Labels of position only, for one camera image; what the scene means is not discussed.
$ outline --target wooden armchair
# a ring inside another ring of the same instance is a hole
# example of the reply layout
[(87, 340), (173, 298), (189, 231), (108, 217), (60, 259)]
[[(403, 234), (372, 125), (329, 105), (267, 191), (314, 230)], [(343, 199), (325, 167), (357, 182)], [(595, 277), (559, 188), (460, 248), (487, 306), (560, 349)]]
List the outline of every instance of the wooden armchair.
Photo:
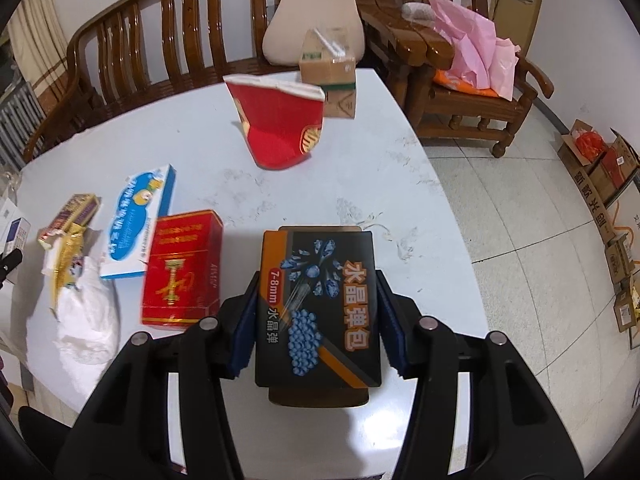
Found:
[[(120, 0), (83, 25), (67, 49), (69, 83), (66, 92), (24, 151), (25, 161), (86, 128), (156, 100), (222, 81), (229, 73), (267, 74), (290, 70), (271, 66), (262, 55), (267, 27), (266, 0), (249, 0), (252, 10), (253, 49), (249, 59), (229, 61), (222, 36), (220, 0), (182, 0), (182, 44), (187, 70), (178, 63), (174, 0), (160, 0), (162, 54), (168, 79), (152, 84), (145, 70), (142, 0)], [(406, 88), (398, 75), (404, 67), (419, 67), (428, 58), (427, 45), (411, 25), (396, 20), (376, 0), (356, 0), (366, 30), (367, 48), (392, 68), (388, 85)], [(200, 36), (200, 13), (206, 12), (212, 65), (206, 66)], [(102, 95), (89, 83), (84, 70), (86, 38), (97, 36), (97, 72)], [(404, 90), (398, 99), (404, 100)]]
[[(545, 97), (550, 98), (554, 86), (549, 78), (532, 62), (519, 58), (516, 66), (515, 86), (522, 91), (518, 100), (475, 96), (451, 91), (433, 82), (436, 69), (447, 70), (453, 61), (453, 50), (439, 34), (402, 19), (400, 7), (405, 2), (428, 0), (376, 0), (378, 7), (396, 20), (410, 24), (423, 38), (426, 47), (424, 64), (419, 67), (406, 64), (389, 67), (393, 75), (387, 78), (391, 92), (398, 102), (403, 102), (404, 112), (416, 134), (425, 137), (453, 137), (465, 139), (496, 140), (492, 148), (495, 157), (504, 155), (505, 149), (527, 117), (538, 92), (527, 82), (527, 74), (536, 80)], [(487, 0), (470, 0), (470, 6), (479, 14), (488, 16)], [(451, 115), (448, 125), (422, 122), (425, 114)], [(463, 126), (463, 116), (478, 118), (476, 126)], [(506, 121), (503, 130), (489, 128), (491, 120)]]

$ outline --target marble tabletop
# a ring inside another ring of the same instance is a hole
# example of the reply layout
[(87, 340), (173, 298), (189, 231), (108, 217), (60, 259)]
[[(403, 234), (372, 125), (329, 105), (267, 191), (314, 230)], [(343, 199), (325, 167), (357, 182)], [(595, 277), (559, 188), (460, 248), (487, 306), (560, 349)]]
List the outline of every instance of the marble tabletop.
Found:
[[(325, 119), (311, 157), (285, 171), (258, 168), (223, 84), (155, 102), (100, 124), (44, 153), (23, 170), (18, 206), (32, 225), (12, 296), (12, 342), (33, 375), (74, 410), (86, 401), (70, 385), (53, 341), (49, 283), (40, 274), (37, 229), (68, 197), (93, 192), (103, 230), (126, 176), (164, 164), (176, 170), (170, 212), (214, 209), (225, 225), (221, 301), (242, 294), (260, 265), (264, 230), (292, 224), (357, 224), (373, 232), (376, 267), (392, 290), (460, 333), (484, 337), (486, 317), (465, 244), (446, 196), (400, 108), (372, 70), (357, 71), (356, 118)], [(277, 75), (294, 80), (297, 73)], [(98, 257), (105, 233), (91, 248)], [(139, 330), (142, 278), (116, 280), (120, 345)], [(254, 383), (254, 359), (223, 381), (228, 419), (247, 477), (355, 478), (393, 469), (415, 381), (383, 355), (383, 384), (358, 408), (284, 408)], [(455, 446), (466, 441), (468, 382), (462, 377)], [(182, 460), (177, 378), (170, 378), (170, 447)]]

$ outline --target red cigarette box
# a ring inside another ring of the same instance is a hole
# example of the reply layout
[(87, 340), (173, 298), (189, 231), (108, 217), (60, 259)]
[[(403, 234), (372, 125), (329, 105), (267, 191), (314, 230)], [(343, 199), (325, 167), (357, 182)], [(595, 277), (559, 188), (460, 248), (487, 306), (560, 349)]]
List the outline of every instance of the red cigarette box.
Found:
[(184, 328), (218, 312), (222, 231), (211, 210), (158, 219), (146, 268), (143, 324)]

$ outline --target water bead box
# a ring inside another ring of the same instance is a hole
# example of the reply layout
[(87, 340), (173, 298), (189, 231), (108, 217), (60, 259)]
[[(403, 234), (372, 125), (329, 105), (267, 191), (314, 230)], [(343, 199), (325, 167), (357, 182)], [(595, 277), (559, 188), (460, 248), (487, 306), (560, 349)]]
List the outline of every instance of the water bead box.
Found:
[(264, 234), (256, 384), (380, 386), (371, 232), (292, 229)]

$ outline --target wooden armrest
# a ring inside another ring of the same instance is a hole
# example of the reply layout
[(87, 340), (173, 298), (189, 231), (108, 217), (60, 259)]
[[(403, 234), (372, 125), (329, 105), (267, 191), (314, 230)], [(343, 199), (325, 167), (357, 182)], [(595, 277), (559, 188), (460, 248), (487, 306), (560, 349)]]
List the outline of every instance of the wooden armrest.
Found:
[(530, 62), (524, 56), (521, 56), (520, 53), (517, 53), (518, 64), (516, 65), (516, 77), (526, 80), (527, 73), (531, 74), (540, 89), (542, 90), (542, 95), (547, 99), (551, 98), (554, 94), (554, 84), (551, 82), (551, 79), (542, 72), (534, 63)]
[(411, 66), (425, 62), (448, 70), (453, 62), (453, 47), (441, 35), (429, 27), (409, 22), (399, 9), (381, 10), (377, 6), (360, 6), (362, 20), (377, 30), (398, 57)]
[(427, 46), (411, 27), (398, 23), (378, 6), (359, 5), (362, 21), (378, 32), (380, 38), (410, 66), (421, 66), (426, 62)]

